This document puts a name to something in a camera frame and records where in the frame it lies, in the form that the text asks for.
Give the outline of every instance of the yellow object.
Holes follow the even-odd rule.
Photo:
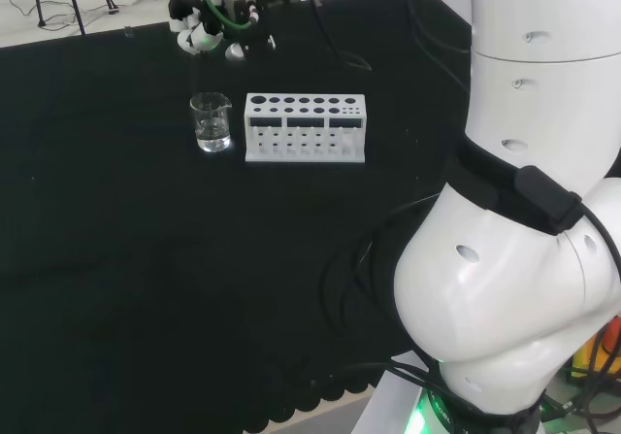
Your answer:
[[[589,369],[589,363],[591,361],[591,353],[593,351],[593,346],[595,345],[596,339],[597,339],[597,336],[593,337],[591,340],[589,340],[584,345],[584,347],[578,350],[577,353],[573,356],[573,367],[574,368],[586,369],[586,370]],[[605,362],[608,359],[608,357],[609,357],[608,352],[604,350],[603,347],[600,347],[597,358],[596,358],[596,363],[595,363],[596,371],[600,371],[604,367]],[[616,360],[612,364],[612,367],[610,368],[610,371],[608,371],[608,373],[614,374],[620,369],[621,369],[621,356],[616,358]],[[582,379],[582,378],[586,378],[586,374],[572,373],[572,377],[576,379]]]

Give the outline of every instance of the water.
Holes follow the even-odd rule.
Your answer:
[[[201,120],[196,130],[196,141],[205,152],[219,152],[231,145],[229,125],[223,118]]]

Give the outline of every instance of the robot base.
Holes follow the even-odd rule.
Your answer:
[[[450,431],[451,414],[444,405],[432,406],[432,400],[427,390],[424,390],[421,394],[418,407],[412,412],[409,419],[408,429],[406,434],[480,434],[487,431],[485,427],[480,430],[471,428],[457,428],[454,432]],[[539,424],[537,430],[522,426],[517,431],[519,434],[545,434],[543,424]]]

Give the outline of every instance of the floor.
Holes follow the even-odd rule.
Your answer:
[[[80,34],[71,5],[54,4],[71,0],[41,0],[47,29],[38,27],[39,18],[34,8],[35,0],[0,0],[0,48],[19,44],[47,41]],[[168,0],[114,0],[119,6],[115,15],[108,14],[105,0],[77,0],[82,13],[86,34],[141,26],[168,20]]]

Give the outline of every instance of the green light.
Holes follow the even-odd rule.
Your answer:
[[[422,434],[423,429],[425,429],[425,418],[420,413],[420,410],[416,408],[411,412],[405,434]]]

